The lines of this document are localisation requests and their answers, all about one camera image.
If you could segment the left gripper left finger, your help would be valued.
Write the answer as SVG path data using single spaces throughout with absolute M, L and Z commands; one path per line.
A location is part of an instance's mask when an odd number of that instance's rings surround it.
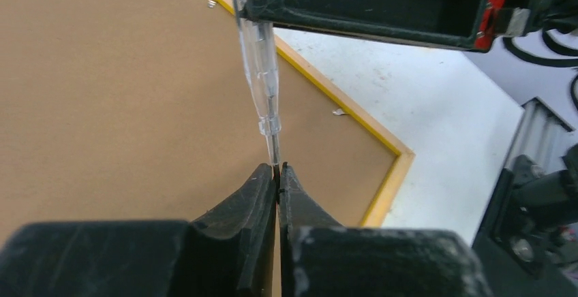
M 37 222 L 1 248 L 2 296 L 269 296 L 276 169 L 193 221 Z

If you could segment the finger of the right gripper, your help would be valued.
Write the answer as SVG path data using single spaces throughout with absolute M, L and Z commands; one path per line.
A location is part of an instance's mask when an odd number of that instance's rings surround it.
M 246 0 L 241 15 L 276 27 L 376 42 L 486 51 L 504 0 Z

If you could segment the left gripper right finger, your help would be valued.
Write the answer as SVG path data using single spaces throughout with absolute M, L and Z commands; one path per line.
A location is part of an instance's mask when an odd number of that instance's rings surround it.
M 349 228 L 284 163 L 278 216 L 283 296 L 490 296 L 483 267 L 446 230 Z

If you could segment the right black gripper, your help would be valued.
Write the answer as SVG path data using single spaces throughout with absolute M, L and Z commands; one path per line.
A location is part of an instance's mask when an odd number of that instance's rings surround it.
M 504 0 L 496 12 L 497 35 L 577 30 L 577 0 Z

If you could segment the yellow wooden photo frame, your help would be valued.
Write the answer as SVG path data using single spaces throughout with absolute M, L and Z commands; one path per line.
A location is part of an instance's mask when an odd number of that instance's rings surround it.
M 1 0 L 1 248 L 22 226 L 192 221 L 267 160 L 209 0 Z

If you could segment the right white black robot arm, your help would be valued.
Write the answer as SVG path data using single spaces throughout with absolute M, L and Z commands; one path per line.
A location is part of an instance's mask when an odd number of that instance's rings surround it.
M 519 60 L 577 66 L 551 36 L 577 28 L 577 0 L 244 0 L 241 17 L 284 29 L 488 52 L 496 39 Z M 474 237 L 495 296 L 576 296 L 563 272 L 564 227 L 577 222 L 577 147 L 538 98 L 523 105 L 513 143 Z

